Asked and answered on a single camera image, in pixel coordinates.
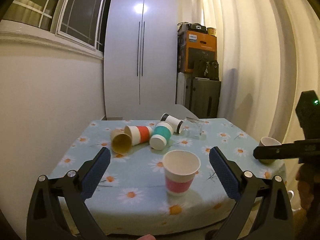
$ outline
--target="white wardrobe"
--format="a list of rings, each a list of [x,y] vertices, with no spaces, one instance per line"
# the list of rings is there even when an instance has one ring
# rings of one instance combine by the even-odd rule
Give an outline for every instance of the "white wardrobe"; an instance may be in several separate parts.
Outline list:
[[[175,104],[177,0],[111,0],[104,51],[107,118]]]

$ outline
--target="tipped over paper cup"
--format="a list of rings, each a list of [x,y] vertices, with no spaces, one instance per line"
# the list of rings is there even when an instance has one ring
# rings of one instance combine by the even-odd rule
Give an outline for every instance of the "tipped over paper cup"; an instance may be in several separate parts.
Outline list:
[[[157,123],[153,135],[150,138],[150,146],[155,150],[163,150],[173,135],[173,127],[165,121]]]
[[[165,113],[162,117],[161,117],[161,121],[166,121],[169,124],[172,125],[173,127],[173,131],[176,133],[181,133],[182,131],[182,123],[183,121],[181,121],[180,119],[177,119],[167,113]]]
[[[116,153],[127,153],[132,146],[132,139],[119,129],[115,129],[110,133],[111,147]]]
[[[271,137],[262,137],[259,146],[272,146],[272,145],[281,145],[281,142],[277,141],[276,139],[273,139]],[[266,159],[266,160],[259,160],[260,162],[264,164],[271,164],[275,160],[272,159]]]
[[[162,163],[167,192],[173,196],[187,192],[201,164],[197,155],[183,150],[167,152]]]
[[[147,142],[152,134],[150,126],[126,126],[124,133],[132,138],[132,145]]]

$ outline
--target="window sill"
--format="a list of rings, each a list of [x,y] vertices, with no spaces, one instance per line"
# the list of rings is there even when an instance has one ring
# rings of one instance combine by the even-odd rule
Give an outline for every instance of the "window sill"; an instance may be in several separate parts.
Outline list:
[[[0,22],[0,41],[18,41],[45,45],[51,48],[54,47],[103,59],[103,53],[101,51],[89,49],[31,25],[8,20],[2,20]]]

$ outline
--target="blue gripper pad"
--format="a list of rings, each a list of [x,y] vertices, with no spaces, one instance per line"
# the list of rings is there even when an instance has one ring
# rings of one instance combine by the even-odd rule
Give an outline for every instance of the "blue gripper pad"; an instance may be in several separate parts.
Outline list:
[[[217,146],[210,150],[209,162],[228,197],[238,201],[241,197],[239,191],[242,170],[235,162],[228,161]]]
[[[110,164],[110,159],[111,159],[111,154],[109,149],[103,147],[93,160],[87,161],[83,164],[82,167],[85,167],[86,163],[91,165],[91,168],[87,171],[87,173],[84,175],[83,179],[81,180],[80,195],[83,201],[86,200],[87,198],[92,197],[103,174],[105,173],[106,169]]]

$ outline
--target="light blue tablecloth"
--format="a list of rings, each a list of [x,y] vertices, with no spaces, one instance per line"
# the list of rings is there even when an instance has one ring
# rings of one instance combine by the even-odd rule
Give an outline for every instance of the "light blue tablecloth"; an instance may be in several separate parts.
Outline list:
[[[110,147],[110,131],[126,125],[149,125],[158,121],[94,121],[71,145],[49,178],[62,177],[91,160],[102,146]],[[266,166],[257,161],[253,150],[258,143],[226,119],[207,119],[201,140],[174,134],[163,151],[148,143],[132,147],[125,155],[112,154],[111,164],[92,198],[85,201],[91,214],[106,234],[161,235],[201,228],[228,216],[235,202],[229,199],[212,169],[208,152],[218,146],[227,159],[235,161],[255,176],[284,180],[281,160]],[[174,149],[197,154],[199,173],[183,197],[167,195],[164,186],[163,155]]]

